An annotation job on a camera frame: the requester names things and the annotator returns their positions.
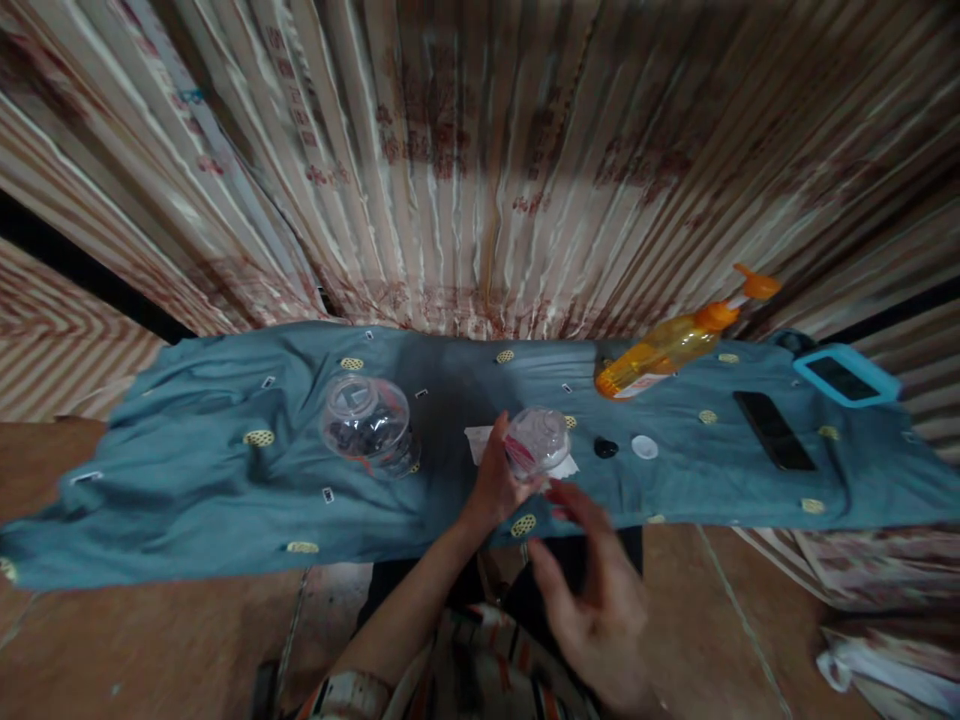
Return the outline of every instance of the hand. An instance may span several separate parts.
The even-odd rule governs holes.
[[[473,492],[460,513],[461,521],[480,528],[486,537],[494,528],[516,512],[523,502],[537,492],[545,478],[520,484],[510,470],[503,439],[510,426],[510,416],[504,410],[493,424],[490,439],[483,451],[480,470]]]
[[[554,514],[587,535],[587,578],[574,597],[556,558],[540,540],[529,543],[533,576],[543,593],[547,620],[570,667],[601,702],[623,717],[660,711],[640,653],[647,624],[646,589],[606,512],[576,485],[552,481],[547,499]]]

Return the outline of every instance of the clear plastic jar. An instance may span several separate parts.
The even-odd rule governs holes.
[[[567,419],[545,407],[521,410],[507,428],[504,445],[519,482],[549,475],[570,454]]]
[[[420,460],[410,404],[389,380],[339,375],[324,389],[320,432],[327,447],[371,475],[402,477]]]

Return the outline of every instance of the black smartphone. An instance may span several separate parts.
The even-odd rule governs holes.
[[[781,470],[817,469],[769,395],[737,391],[733,398],[774,465]]]

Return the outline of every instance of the small clear plastic cup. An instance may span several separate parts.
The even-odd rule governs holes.
[[[519,482],[549,475],[570,454],[567,419],[545,407],[521,410],[510,422],[504,446]]]

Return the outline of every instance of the person's right hand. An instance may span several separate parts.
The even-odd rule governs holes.
[[[576,485],[551,481],[547,499],[554,513],[580,525],[587,535],[587,578],[574,597],[556,558],[531,540],[533,576],[543,593],[547,620],[570,667],[623,717],[659,710],[640,653],[647,624],[646,589],[630,563],[606,512]]]

